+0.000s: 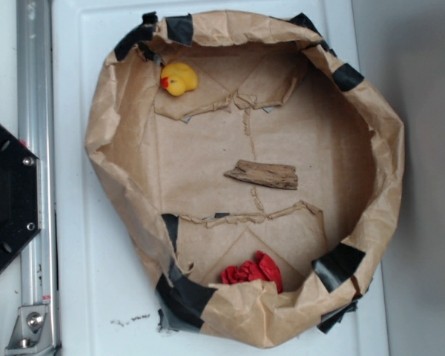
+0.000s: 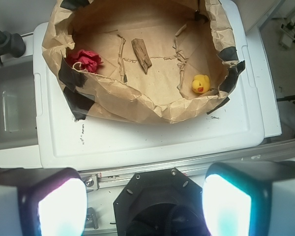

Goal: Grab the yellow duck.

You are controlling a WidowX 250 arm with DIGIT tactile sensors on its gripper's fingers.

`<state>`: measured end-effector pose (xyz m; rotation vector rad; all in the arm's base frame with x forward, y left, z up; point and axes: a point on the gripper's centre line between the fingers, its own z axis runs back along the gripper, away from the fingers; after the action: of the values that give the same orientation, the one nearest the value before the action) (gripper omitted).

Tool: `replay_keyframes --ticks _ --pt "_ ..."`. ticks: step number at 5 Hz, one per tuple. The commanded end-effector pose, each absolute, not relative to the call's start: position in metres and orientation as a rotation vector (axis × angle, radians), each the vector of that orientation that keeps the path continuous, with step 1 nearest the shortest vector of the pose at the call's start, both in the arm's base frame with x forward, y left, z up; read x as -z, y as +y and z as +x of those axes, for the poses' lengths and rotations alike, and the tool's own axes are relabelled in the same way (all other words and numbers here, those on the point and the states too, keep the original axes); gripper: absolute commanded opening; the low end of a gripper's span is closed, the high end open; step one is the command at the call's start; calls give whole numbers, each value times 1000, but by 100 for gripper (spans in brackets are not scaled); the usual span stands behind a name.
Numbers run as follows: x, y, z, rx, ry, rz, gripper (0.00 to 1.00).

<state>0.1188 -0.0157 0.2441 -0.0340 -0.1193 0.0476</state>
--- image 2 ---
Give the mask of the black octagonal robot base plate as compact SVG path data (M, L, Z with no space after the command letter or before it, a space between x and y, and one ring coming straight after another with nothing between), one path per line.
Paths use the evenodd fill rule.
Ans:
M118 235L210 235L202 191L176 168L135 173L113 203Z

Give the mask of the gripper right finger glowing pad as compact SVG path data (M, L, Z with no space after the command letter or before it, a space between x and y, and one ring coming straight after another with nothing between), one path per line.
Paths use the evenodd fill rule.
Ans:
M202 206L213 236L295 236L295 161L213 163Z

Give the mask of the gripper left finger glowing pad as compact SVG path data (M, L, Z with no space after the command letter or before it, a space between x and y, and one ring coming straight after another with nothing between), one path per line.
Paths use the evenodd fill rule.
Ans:
M0 236L80 236L87 208L73 168L0 169Z

